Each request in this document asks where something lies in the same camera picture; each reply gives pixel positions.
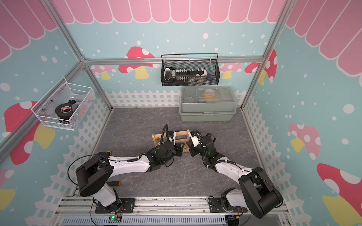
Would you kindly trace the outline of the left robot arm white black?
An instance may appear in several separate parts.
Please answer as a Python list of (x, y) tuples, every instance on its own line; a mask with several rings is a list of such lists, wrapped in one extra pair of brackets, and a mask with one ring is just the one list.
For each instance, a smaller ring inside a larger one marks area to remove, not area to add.
[(124, 204), (115, 190), (120, 182), (109, 181), (109, 178), (127, 173), (153, 172), (162, 166), (171, 166), (175, 157), (183, 155), (184, 148), (184, 144), (176, 143), (175, 137), (176, 133), (170, 133), (165, 125), (158, 145), (139, 156), (115, 157), (110, 152), (90, 154), (89, 160), (76, 169), (76, 181), (72, 183), (78, 186), (81, 197), (93, 198), (98, 210), (120, 214)]

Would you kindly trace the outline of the wooden jewelry display stand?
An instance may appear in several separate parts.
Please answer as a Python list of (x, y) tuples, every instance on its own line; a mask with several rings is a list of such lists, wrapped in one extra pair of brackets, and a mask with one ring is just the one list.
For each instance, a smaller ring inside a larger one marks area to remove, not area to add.
[[(179, 144), (181, 146), (183, 144), (183, 153), (189, 153), (189, 147), (187, 145), (187, 142), (189, 142), (189, 130), (168, 131), (168, 134), (173, 137), (173, 140), (176, 144)], [(159, 145), (161, 134), (153, 134), (152, 139), (155, 146)]]

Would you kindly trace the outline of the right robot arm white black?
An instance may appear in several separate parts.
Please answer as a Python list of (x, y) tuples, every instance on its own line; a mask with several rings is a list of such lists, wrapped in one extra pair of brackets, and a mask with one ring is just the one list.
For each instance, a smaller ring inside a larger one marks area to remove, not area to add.
[(228, 159), (215, 148), (216, 138), (197, 130), (189, 132), (189, 152), (200, 155), (203, 165), (216, 173), (223, 174), (240, 186), (222, 193), (220, 204), (226, 211), (246, 208), (257, 218), (262, 218), (271, 210), (283, 205), (283, 197), (261, 167), (249, 168)]

